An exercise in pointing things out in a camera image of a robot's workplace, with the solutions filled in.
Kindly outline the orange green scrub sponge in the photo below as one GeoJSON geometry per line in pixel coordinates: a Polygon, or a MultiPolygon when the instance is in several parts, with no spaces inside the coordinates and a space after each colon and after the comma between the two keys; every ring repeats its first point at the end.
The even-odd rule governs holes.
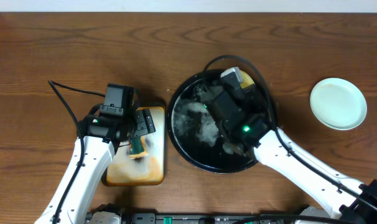
{"type": "Polygon", "coordinates": [[[138,159],[148,155],[144,137],[132,138],[129,144],[129,158],[138,159]]]}

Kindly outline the light blue plate top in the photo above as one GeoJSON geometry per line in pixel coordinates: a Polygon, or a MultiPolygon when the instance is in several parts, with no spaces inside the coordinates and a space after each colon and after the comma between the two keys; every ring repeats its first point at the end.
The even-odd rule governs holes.
{"type": "Polygon", "coordinates": [[[310,92],[310,108],[325,126],[350,130],[364,122],[368,107],[362,92],[342,78],[319,81],[310,92]]]}

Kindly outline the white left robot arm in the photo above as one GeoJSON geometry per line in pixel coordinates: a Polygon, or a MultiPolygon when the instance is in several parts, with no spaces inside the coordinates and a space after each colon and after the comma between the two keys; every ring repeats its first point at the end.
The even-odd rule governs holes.
{"type": "Polygon", "coordinates": [[[99,184],[158,185],[164,179],[165,109],[140,107],[113,117],[90,112],[80,121],[70,163],[37,223],[85,223],[99,184]]]}

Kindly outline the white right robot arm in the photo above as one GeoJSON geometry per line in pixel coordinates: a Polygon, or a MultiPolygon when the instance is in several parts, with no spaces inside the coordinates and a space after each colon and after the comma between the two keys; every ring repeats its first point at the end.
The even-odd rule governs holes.
{"type": "Polygon", "coordinates": [[[310,195],[333,220],[377,223],[377,180],[366,185],[326,165],[277,127],[269,93],[222,91],[205,102],[228,147],[310,195]]]}

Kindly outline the yellow plate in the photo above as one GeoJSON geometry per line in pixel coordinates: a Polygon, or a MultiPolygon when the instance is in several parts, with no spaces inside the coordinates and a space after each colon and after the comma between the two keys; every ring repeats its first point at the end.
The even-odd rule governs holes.
{"type": "Polygon", "coordinates": [[[241,70],[240,73],[243,78],[243,82],[240,83],[240,87],[242,89],[245,89],[249,87],[250,85],[254,85],[254,80],[246,72],[241,70]]]}

